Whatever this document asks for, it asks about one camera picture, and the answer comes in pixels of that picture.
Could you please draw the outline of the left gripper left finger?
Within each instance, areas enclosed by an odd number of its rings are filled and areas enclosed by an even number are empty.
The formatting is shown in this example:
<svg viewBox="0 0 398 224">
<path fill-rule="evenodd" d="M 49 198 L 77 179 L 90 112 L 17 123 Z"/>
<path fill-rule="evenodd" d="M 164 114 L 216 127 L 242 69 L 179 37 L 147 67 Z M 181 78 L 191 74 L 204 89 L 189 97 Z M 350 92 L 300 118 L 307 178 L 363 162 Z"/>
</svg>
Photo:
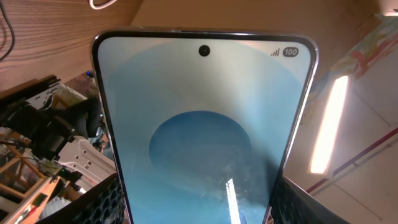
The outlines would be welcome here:
<svg viewBox="0 0 398 224">
<path fill-rule="evenodd" d="M 38 224 L 123 224 L 125 203 L 117 174 L 112 174 Z"/>
</svg>

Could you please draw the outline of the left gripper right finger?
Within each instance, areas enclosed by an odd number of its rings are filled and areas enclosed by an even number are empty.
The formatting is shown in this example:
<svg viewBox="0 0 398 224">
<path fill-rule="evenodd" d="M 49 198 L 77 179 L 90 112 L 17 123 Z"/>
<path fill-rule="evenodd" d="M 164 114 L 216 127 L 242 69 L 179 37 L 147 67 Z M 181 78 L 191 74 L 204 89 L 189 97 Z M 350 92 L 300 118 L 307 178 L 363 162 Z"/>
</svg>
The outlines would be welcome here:
<svg viewBox="0 0 398 224">
<path fill-rule="evenodd" d="M 281 179 L 271 207 L 275 224 L 348 224 L 286 177 Z"/>
</svg>

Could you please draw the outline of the Galaxy S25 smartphone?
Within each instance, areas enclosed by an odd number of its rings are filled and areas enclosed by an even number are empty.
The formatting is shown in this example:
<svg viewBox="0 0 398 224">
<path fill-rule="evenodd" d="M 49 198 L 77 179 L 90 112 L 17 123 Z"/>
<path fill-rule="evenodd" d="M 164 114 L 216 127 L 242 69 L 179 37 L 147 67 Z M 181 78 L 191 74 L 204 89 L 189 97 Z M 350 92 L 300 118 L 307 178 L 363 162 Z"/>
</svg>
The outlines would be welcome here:
<svg viewBox="0 0 398 224">
<path fill-rule="evenodd" d="M 115 29 L 91 59 L 131 223 L 264 223 L 318 47 L 306 36 Z"/>
</svg>

